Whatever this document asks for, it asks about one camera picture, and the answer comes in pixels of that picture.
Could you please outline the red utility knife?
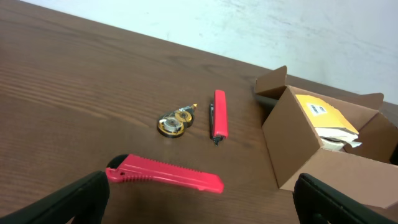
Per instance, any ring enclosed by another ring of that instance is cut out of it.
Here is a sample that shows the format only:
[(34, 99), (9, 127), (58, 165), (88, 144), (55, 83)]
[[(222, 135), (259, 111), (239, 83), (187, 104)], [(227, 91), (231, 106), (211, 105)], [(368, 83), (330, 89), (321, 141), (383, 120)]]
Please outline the red utility knife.
[(121, 183), (151, 180), (220, 194), (224, 183), (218, 175), (146, 159), (134, 154), (122, 154), (105, 168), (110, 182)]

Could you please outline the red stapler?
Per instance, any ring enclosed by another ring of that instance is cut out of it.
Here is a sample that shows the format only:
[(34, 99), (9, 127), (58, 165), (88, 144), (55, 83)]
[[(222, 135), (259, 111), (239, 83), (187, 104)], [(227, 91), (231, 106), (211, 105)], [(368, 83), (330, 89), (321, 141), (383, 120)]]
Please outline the red stapler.
[(210, 134), (215, 146), (228, 137), (228, 112), (226, 94), (223, 90), (215, 90), (214, 100), (209, 105)]

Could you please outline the yellow correction tape dispenser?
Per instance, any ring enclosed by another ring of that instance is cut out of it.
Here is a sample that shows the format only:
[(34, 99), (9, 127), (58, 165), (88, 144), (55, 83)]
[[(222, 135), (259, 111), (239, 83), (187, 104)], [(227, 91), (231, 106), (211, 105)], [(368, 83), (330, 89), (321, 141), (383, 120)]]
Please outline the yellow correction tape dispenser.
[(197, 104), (163, 114), (157, 121), (158, 132), (167, 138), (179, 138), (195, 120)]

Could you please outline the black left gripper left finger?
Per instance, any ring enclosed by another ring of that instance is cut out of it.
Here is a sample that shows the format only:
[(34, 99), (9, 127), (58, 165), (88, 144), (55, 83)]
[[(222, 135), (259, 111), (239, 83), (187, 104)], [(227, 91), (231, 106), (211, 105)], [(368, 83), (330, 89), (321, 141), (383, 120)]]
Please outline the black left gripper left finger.
[(1, 218), (1, 223), (101, 223), (110, 195), (105, 172), (93, 172)]

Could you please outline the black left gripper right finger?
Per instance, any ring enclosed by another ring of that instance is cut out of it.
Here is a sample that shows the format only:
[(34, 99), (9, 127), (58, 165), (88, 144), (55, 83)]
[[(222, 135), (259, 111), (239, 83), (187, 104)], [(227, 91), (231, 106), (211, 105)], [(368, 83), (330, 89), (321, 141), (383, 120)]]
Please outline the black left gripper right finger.
[(307, 173), (299, 175), (293, 200), (300, 224), (397, 224)]

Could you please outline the brown cardboard box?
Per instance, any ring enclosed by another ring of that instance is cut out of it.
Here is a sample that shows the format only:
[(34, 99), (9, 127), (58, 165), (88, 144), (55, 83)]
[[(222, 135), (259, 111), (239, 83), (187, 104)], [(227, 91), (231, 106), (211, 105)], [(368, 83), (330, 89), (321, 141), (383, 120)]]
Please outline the brown cardboard box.
[[(397, 126), (379, 111), (382, 93), (321, 95), (290, 84), (285, 66), (257, 78), (254, 91), (277, 101), (262, 130), (280, 189), (293, 190), (299, 174), (309, 173), (362, 204), (397, 204), (397, 166), (390, 161), (397, 147)], [(338, 109), (358, 130), (360, 146), (325, 149), (308, 117), (319, 107), (300, 105), (298, 95), (317, 97)]]

